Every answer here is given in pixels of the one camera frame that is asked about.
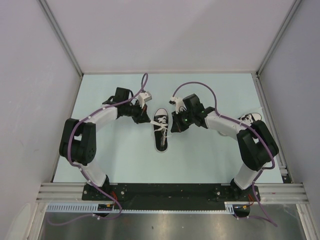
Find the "black canvas sneaker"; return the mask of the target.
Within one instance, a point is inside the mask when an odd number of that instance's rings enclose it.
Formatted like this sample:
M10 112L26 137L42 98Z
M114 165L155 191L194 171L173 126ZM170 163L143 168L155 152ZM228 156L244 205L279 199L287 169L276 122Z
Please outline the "black canvas sneaker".
M256 121L261 121L262 119L262 115L258 112L250 112L238 118L238 120L244 122L247 125L251 125Z
M169 114L166 109L159 108L150 122L153 126L154 143L158 152L164 153L168 149Z

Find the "white shoelace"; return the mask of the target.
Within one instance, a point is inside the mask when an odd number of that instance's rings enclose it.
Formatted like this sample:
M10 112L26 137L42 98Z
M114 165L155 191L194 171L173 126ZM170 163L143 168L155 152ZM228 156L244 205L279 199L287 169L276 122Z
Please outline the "white shoelace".
M157 120L152 120L150 123L153 125L155 142L164 147L168 138L169 130L167 120L164 117L161 117Z

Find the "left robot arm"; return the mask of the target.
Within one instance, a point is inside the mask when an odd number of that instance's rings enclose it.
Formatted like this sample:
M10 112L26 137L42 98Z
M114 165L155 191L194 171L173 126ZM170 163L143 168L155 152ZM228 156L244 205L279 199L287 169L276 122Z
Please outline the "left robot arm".
M146 102L151 99L152 95L147 91L133 95L131 90L117 87L115 95L83 120L69 118L65 121L59 154L81 171L94 187L93 194L98 199L105 200L111 193L109 177L95 160L98 130L123 116L131 117L136 124L149 123Z

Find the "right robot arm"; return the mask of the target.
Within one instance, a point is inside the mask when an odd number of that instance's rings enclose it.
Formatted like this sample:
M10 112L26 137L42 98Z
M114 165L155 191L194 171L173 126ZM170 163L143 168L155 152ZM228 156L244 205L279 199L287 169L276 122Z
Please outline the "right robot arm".
M248 196L252 184L264 170L275 168L274 157L279 148L262 120L250 123L223 115L215 107L204 107L196 94L185 98L172 96L169 102L175 106L171 114L172 133L181 133L196 125L237 141L243 164L230 182L230 194L235 200L242 201Z

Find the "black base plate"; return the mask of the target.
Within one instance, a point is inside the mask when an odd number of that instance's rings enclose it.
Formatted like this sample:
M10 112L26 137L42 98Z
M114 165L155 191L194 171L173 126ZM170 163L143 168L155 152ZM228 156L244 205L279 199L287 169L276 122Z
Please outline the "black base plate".
M255 197L260 197L257 186L241 190L235 184L228 183L109 183L98 188L87 183L83 187L82 199L85 201L107 200L107 196L101 191L119 202L129 201L134 197L163 199L201 197L215 202L246 202L255 201Z

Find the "aluminium frame rail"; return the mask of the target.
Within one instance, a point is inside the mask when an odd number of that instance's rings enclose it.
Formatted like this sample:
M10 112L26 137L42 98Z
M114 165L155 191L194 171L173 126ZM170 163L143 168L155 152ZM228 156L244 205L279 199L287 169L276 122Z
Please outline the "aluminium frame rail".
M39 202L81 202L84 183L42 183L37 195ZM256 183L263 204L308 204L302 183Z

